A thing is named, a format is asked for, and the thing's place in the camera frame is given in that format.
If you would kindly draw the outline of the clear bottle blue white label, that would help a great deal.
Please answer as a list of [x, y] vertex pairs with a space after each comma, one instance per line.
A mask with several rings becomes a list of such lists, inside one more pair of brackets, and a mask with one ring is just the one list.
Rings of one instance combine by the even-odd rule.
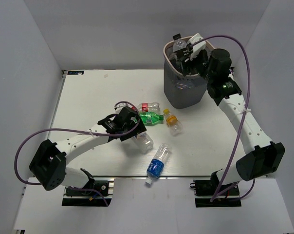
[[131, 139], [143, 154], [153, 149], [154, 142], [146, 132], [137, 134]]

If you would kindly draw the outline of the clear bottle yellow label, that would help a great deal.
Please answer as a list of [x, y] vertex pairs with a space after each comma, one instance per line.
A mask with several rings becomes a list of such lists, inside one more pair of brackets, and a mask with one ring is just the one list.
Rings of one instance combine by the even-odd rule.
[[173, 136], [181, 134], [183, 131], [183, 126], [179, 122], [177, 117], [174, 114], [172, 114], [169, 109], [164, 109], [163, 113], [164, 113], [164, 118], [165, 118], [166, 124], [170, 129], [170, 133]]

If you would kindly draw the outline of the clear bottle black cap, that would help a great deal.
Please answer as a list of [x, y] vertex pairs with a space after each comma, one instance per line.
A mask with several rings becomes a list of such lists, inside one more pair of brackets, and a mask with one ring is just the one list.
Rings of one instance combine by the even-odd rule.
[[173, 36], [173, 55], [177, 61], [185, 61], [189, 56], [189, 48], [187, 42], [182, 39], [181, 34], [176, 34]]

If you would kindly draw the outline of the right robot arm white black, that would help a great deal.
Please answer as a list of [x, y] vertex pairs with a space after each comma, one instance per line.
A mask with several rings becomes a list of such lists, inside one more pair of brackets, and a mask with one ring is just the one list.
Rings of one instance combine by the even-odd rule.
[[285, 147], [281, 142], [274, 143], [259, 126], [251, 110], [245, 107], [241, 89], [229, 76], [229, 52], [214, 49], [207, 53], [203, 49], [195, 58], [195, 64], [199, 75], [207, 81], [208, 94], [233, 125], [245, 152], [245, 156], [228, 170], [213, 172], [210, 181], [202, 189], [212, 189], [221, 195], [233, 183], [274, 173], [285, 154]]

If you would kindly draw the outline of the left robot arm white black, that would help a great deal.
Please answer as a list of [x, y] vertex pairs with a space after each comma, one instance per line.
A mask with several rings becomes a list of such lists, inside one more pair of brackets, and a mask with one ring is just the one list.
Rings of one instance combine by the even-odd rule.
[[112, 140], [125, 141], [145, 133], [146, 127], [139, 113], [124, 107], [117, 114], [111, 114], [98, 121], [85, 134], [79, 133], [59, 142], [43, 141], [29, 169], [45, 190], [50, 191], [63, 185], [75, 187], [88, 195], [94, 189], [94, 178], [85, 169], [73, 169], [68, 164], [81, 154]]

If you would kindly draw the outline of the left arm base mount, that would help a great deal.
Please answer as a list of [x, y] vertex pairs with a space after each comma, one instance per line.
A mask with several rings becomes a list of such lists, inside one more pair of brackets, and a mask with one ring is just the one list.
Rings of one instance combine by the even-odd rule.
[[93, 188], [87, 191], [78, 191], [65, 188], [63, 207], [107, 207], [113, 195], [114, 178], [96, 177]]

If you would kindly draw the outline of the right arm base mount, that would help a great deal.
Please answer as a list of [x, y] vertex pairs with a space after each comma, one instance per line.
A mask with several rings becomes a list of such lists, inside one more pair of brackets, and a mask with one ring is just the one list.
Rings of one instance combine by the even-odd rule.
[[223, 190], [225, 192], [217, 196], [213, 202], [210, 199], [216, 188], [212, 186], [210, 180], [194, 180], [189, 184], [189, 187], [194, 190], [196, 208], [241, 207], [240, 192], [237, 184], [233, 187], [231, 184], [221, 186], [218, 193]]

